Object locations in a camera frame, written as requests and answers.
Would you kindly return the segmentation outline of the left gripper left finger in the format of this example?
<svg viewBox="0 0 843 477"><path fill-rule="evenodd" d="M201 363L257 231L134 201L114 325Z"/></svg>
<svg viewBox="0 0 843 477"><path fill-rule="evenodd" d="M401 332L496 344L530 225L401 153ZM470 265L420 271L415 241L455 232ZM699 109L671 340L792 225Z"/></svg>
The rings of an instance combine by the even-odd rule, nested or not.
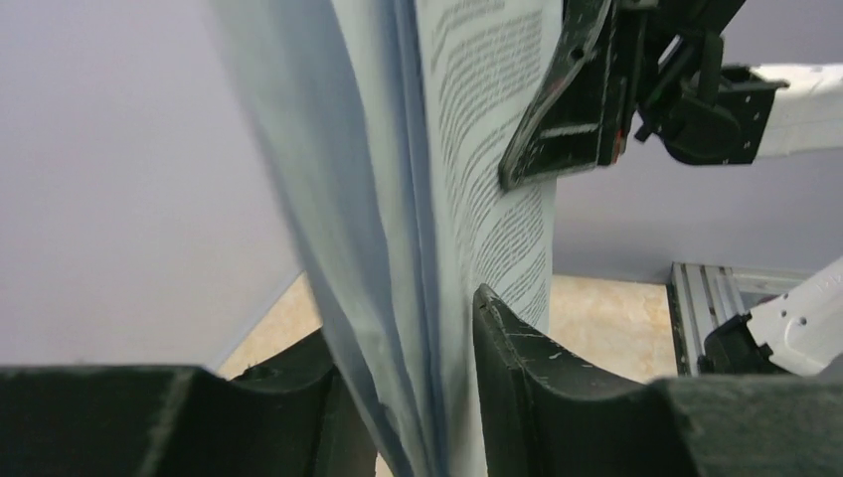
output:
<svg viewBox="0 0 843 477"><path fill-rule="evenodd" d="M373 476L377 450L321 331L233 382L260 395L248 476Z"/></svg>

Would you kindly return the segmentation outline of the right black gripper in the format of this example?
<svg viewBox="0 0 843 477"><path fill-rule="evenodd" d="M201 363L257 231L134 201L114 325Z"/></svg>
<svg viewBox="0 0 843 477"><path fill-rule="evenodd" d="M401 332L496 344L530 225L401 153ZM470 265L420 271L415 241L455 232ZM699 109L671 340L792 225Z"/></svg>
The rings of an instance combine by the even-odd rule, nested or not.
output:
<svg viewBox="0 0 843 477"><path fill-rule="evenodd" d="M566 1L541 85L498 167L509 192L614 164L655 136L690 166L749 165L786 79L723 63L741 1Z"/></svg>

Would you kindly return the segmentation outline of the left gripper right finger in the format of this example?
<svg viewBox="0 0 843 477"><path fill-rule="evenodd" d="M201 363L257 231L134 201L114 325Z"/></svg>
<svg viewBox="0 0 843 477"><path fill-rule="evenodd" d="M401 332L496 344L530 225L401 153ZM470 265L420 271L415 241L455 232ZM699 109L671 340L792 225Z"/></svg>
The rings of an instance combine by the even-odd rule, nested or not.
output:
<svg viewBox="0 0 843 477"><path fill-rule="evenodd" d="M482 428L491 476L655 476L657 400L519 318L488 285L473 296Z"/></svg>

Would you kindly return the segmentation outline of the white printed paper stack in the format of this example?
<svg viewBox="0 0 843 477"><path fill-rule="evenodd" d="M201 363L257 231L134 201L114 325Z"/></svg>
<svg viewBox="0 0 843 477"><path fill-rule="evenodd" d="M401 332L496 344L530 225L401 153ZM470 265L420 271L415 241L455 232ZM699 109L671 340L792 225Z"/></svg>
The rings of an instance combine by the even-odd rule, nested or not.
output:
<svg viewBox="0 0 843 477"><path fill-rule="evenodd" d="M328 348L396 476L487 472L482 284L549 324L556 185L498 164L558 1L214 1Z"/></svg>

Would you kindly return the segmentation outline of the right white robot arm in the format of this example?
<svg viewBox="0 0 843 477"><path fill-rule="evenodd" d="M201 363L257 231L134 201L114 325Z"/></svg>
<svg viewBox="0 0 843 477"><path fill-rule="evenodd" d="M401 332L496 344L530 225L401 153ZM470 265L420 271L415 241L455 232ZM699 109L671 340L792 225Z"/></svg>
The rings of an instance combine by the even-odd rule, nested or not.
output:
<svg viewBox="0 0 843 477"><path fill-rule="evenodd" d="M502 188L559 187L557 272L665 281L687 372L842 357L842 5L557 1Z"/></svg>

